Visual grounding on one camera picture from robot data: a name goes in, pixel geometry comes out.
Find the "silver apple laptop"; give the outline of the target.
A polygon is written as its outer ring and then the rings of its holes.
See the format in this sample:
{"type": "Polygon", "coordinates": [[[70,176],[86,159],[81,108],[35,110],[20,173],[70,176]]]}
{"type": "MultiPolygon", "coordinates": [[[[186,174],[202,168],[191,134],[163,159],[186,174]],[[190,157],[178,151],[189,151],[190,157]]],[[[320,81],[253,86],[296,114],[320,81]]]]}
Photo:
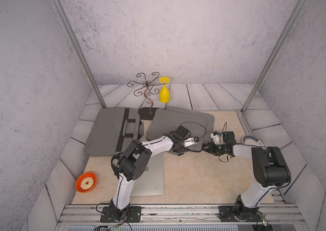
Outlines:
{"type": "Polygon", "coordinates": [[[164,195],[164,154],[150,158],[143,174],[134,184],[131,197],[164,195]]]}

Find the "grey zippered laptop bag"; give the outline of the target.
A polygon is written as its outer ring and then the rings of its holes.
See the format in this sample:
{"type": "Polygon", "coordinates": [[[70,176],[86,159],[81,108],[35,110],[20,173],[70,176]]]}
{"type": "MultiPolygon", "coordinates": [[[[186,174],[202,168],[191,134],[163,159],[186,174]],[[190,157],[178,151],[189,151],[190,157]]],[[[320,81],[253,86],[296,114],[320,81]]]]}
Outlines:
{"type": "Polygon", "coordinates": [[[137,109],[101,109],[87,139],[85,152],[90,157],[112,157],[124,152],[143,133],[144,125],[137,109]]]}

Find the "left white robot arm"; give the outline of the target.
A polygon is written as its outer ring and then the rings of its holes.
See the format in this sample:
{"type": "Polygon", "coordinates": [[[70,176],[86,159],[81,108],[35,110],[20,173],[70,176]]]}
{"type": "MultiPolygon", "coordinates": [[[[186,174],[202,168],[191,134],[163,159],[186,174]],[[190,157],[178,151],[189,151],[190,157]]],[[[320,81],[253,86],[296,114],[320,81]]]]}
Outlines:
{"type": "Polygon", "coordinates": [[[152,141],[133,140],[123,153],[114,156],[111,166],[118,178],[118,187],[110,202],[110,208],[117,213],[127,211],[135,181],[143,175],[150,158],[168,151],[179,154],[187,152],[185,141],[190,135],[188,130],[171,131],[152,141]]]}

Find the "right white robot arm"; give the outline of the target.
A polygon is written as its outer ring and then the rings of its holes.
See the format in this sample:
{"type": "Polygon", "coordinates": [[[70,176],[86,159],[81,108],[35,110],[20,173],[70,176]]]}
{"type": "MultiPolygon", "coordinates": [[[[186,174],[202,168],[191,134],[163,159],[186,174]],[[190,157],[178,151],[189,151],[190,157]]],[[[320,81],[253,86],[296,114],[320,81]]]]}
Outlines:
{"type": "Polygon", "coordinates": [[[233,214],[246,218],[258,214],[258,205],[271,191],[288,186],[291,172],[279,147],[265,147],[258,139],[256,144],[238,143],[234,132],[214,132],[212,141],[203,150],[214,156],[243,157],[252,161],[255,180],[247,191],[237,197],[233,214]]]}

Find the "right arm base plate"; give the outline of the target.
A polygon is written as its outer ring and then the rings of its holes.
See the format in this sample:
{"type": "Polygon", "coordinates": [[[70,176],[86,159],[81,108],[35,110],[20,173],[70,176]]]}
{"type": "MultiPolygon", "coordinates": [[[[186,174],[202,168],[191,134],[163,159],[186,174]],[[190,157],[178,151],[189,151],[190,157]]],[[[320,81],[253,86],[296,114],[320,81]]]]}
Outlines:
{"type": "Polygon", "coordinates": [[[221,222],[261,222],[260,212],[256,208],[219,206],[218,218],[221,222]]]}

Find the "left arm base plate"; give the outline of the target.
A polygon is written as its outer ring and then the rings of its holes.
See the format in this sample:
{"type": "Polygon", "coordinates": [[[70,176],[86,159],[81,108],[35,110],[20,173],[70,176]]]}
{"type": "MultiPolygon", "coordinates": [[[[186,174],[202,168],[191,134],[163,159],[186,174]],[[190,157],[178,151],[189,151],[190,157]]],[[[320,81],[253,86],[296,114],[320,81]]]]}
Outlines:
{"type": "Polygon", "coordinates": [[[140,206],[127,206],[123,210],[118,210],[115,206],[104,207],[101,212],[101,223],[123,222],[139,223],[141,221],[140,206]]]}

